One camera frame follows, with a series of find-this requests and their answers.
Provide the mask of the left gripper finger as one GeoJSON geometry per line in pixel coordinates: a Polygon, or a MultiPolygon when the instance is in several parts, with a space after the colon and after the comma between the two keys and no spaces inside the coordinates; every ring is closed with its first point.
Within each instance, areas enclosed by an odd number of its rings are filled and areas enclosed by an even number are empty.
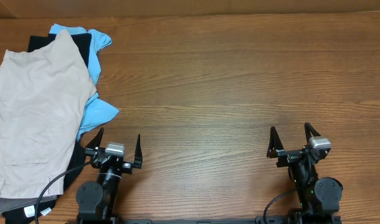
{"type": "Polygon", "coordinates": [[[141,169],[142,164],[143,164],[143,155],[141,151],[141,135],[139,134],[137,137],[137,142],[136,142],[135,159],[134,159],[133,167],[135,169],[141,169]]]}
{"type": "Polygon", "coordinates": [[[100,128],[97,135],[85,147],[89,149],[95,149],[96,147],[99,147],[102,141],[103,132],[104,128],[100,128]]]}

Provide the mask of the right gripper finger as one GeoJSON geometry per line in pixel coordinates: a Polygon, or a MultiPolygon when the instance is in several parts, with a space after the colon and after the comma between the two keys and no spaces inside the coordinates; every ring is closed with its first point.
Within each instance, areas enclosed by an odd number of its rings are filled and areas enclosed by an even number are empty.
{"type": "Polygon", "coordinates": [[[279,157],[280,154],[284,151],[284,147],[280,140],[275,126],[270,128],[270,141],[267,149],[267,157],[279,157]]]}
{"type": "Polygon", "coordinates": [[[317,132],[309,122],[304,124],[304,129],[307,142],[314,140],[316,137],[320,137],[320,133],[317,132]]]}

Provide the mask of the beige cotton shorts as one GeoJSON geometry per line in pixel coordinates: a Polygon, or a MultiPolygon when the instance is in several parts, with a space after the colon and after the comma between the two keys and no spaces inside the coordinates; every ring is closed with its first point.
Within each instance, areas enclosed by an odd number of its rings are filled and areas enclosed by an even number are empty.
{"type": "Polygon", "coordinates": [[[60,195],[85,105],[96,92],[77,45],[60,31],[0,66],[0,198],[60,195]]]}

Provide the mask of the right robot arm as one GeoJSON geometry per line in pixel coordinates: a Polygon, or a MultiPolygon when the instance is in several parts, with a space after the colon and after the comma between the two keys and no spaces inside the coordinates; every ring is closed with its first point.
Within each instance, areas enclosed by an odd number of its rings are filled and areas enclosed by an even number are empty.
{"type": "Polygon", "coordinates": [[[335,213],[340,209],[343,185],[332,177],[319,178],[315,165],[326,158],[331,150],[330,140],[317,132],[310,123],[304,124],[306,144],[293,151],[286,151],[274,126],[270,128],[267,157],[277,159],[277,167],[286,167],[293,190],[282,193],[268,203],[263,222],[268,223],[267,211],[278,199],[297,193],[300,208],[293,208],[282,217],[284,223],[341,223],[335,213]]]}

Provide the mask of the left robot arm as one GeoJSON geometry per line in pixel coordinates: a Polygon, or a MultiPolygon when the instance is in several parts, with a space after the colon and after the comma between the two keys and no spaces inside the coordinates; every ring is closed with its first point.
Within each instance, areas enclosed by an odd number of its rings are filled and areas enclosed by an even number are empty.
{"type": "Polygon", "coordinates": [[[89,164],[98,170],[98,174],[95,181],[85,182],[77,190],[77,223],[123,223],[123,219],[114,212],[122,175],[142,168],[141,136],[137,137],[134,161],[127,162],[123,144],[109,142],[106,147],[101,147],[103,132],[101,128],[85,147],[85,155],[90,157],[89,164]]]}

